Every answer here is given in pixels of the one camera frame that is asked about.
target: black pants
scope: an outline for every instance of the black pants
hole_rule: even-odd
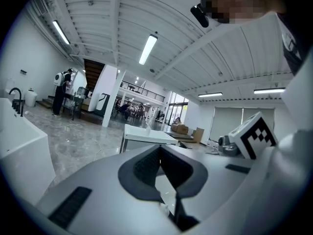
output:
[[[127,120],[128,116],[129,116],[129,112],[128,111],[121,111],[121,113],[123,113],[125,115],[125,118]]]
[[[59,115],[60,109],[63,103],[65,93],[62,90],[62,86],[58,86],[55,91],[55,97],[53,100],[52,111],[54,114]]]

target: white table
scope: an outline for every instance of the white table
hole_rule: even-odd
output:
[[[178,140],[167,135],[162,131],[150,130],[149,135],[144,128],[131,126],[125,124],[124,135],[121,143],[119,153],[127,150],[142,148],[152,144],[174,144],[178,143]]]

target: roller shade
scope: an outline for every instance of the roller shade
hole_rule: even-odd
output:
[[[274,109],[257,109],[257,108],[244,108],[244,117],[243,122],[246,121],[249,117],[261,112],[266,123],[273,130],[274,129]]]
[[[215,108],[210,139],[217,142],[241,124],[242,108]]]

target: gray marble floor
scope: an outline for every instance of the gray marble floor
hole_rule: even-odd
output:
[[[37,105],[24,108],[24,116],[48,135],[49,149],[56,178],[49,188],[78,171],[85,165],[119,153],[125,121],[121,117],[111,119],[108,128],[75,118],[67,113],[55,117],[51,111]],[[143,120],[129,121],[145,127]],[[170,126],[155,123],[154,130],[168,131]]]

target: bathtub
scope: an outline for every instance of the bathtub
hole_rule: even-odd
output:
[[[46,133],[0,98],[0,168],[13,192],[35,205],[55,178]]]

